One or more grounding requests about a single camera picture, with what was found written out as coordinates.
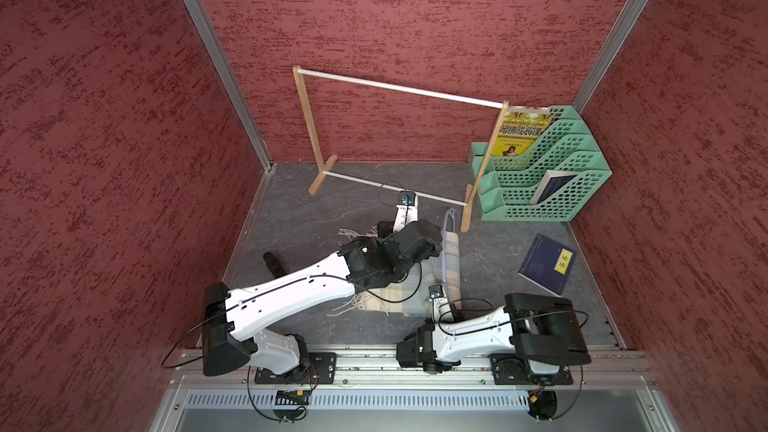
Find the blue beige plaid scarf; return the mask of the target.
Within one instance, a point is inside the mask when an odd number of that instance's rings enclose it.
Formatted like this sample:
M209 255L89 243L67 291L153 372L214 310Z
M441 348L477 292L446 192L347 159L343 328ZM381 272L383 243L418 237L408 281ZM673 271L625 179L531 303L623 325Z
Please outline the blue beige plaid scarf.
M386 288L356 294L334 308L328 317L354 310L428 317L436 320L449 310L449 302L461 298L459 236L443 231L443 249L438 257L430 257L412 269L408 278Z

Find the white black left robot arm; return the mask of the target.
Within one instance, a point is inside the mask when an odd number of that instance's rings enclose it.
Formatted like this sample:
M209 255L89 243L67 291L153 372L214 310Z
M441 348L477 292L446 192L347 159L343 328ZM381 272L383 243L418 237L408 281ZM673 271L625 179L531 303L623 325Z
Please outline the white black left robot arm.
M442 251L440 228L419 219L386 237L358 237L319 262L270 282L206 289L202 323L203 374L216 377L251 366L277 376L298 376L310 366L298 334L281 335L272 324L319 304L383 289L407 278L413 267Z

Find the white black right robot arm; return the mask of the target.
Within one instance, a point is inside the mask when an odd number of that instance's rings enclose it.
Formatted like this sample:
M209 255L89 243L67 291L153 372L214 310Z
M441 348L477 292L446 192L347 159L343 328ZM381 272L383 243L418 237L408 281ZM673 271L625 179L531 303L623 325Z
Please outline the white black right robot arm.
M528 293L505 296L505 305L485 315L448 322L428 319L396 347L403 368L439 374L476 354L506 354L529 375L554 375L565 367L584 366L591 355L579 319L588 314L571 300Z

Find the small black cylinder object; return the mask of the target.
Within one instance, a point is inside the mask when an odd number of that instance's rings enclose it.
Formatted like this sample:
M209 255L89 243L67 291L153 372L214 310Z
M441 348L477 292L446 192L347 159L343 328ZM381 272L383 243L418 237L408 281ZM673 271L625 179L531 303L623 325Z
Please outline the small black cylinder object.
M263 260L265 261L268 270L275 279L282 278L287 275L287 272L282 263L272 252L265 252L263 254Z

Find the dark blue book yellow label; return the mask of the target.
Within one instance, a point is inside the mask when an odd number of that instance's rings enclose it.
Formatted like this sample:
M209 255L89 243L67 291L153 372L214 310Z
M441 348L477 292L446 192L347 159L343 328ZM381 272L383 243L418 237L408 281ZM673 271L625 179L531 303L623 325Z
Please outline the dark blue book yellow label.
M578 252L538 233L528 250L518 274L552 295L561 297Z

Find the green plastic file organizer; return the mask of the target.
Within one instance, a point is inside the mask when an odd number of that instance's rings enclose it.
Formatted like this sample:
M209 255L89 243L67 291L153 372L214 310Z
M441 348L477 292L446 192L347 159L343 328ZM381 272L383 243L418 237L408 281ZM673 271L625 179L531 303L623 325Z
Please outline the green plastic file organizer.
M562 105L509 108L468 164L467 196L486 221L568 222L612 175L586 122Z

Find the dark book in organizer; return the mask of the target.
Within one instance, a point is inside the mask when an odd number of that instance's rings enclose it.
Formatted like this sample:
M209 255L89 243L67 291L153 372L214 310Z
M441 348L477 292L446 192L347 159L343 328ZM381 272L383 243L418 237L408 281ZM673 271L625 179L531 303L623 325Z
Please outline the dark book in organizer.
M530 199L530 204L536 205L545 201L578 175L578 172L572 171L546 171Z

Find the yellow book in organizer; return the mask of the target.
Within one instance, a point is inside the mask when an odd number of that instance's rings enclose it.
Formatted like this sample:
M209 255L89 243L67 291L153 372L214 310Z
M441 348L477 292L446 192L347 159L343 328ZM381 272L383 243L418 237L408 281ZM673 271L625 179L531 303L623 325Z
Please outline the yellow book in organizer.
M493 144L492 157L517 157L549 128L554 115L548 109L510 107Z

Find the aluminium corner profile left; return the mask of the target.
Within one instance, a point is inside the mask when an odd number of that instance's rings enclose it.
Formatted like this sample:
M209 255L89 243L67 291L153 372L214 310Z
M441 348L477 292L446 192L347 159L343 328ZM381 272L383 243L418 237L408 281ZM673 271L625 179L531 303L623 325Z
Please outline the aluminium corner profile left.
M220 43L213 23L202 0L182 0L203 45L211 59L218 77L234 107L241 125L254 149L262 168L271 173L273 160L267 150L266 142L256 126L226 53Z

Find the aluminium corner profile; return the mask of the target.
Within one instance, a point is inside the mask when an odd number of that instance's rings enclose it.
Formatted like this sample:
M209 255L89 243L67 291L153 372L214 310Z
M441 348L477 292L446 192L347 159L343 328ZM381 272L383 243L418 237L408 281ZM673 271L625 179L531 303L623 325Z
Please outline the aluminium corner profile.
M648 2L649 0L626 0L624 3L586 78L573 99L572 105L579 114L584 112Z
M220 43L213 23L202 0L182 0L203 45L211 59L218 77L234 107L241 125L254 149L262 168L271 173L273 160L267 150L266 142L256 126L226 53Z

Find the aluminium corner profile right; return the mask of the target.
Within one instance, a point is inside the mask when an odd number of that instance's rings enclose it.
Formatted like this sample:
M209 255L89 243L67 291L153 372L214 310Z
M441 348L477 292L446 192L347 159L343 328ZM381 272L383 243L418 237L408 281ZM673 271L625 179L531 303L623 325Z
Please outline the aluminium corner profile right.
M579 114L584 112L648 2L649 0L626 0L624 3L586 78L573 99L572 105Z

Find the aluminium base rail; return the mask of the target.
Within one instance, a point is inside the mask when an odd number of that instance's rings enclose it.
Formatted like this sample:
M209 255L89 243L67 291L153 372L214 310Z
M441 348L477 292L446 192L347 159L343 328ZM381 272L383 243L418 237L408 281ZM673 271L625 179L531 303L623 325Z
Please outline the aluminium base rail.
M387 345L318 345L312 352L330 352L336 355L334 381L322 385L332 389L446 389L490 390L495 383L496 367L487 356L471 355L461 360L454 369L441 374L427 374L420 368L402 368L396 360L396 349ZM564 390L579 387L592 390L655 390L660 387L660 375L651 368L643 351L597 347L590 350L591 362L573 366L571 385ZM200 361L171 371L168 387L177 388L231 388L243 385L246 369L217 377L203 375Z

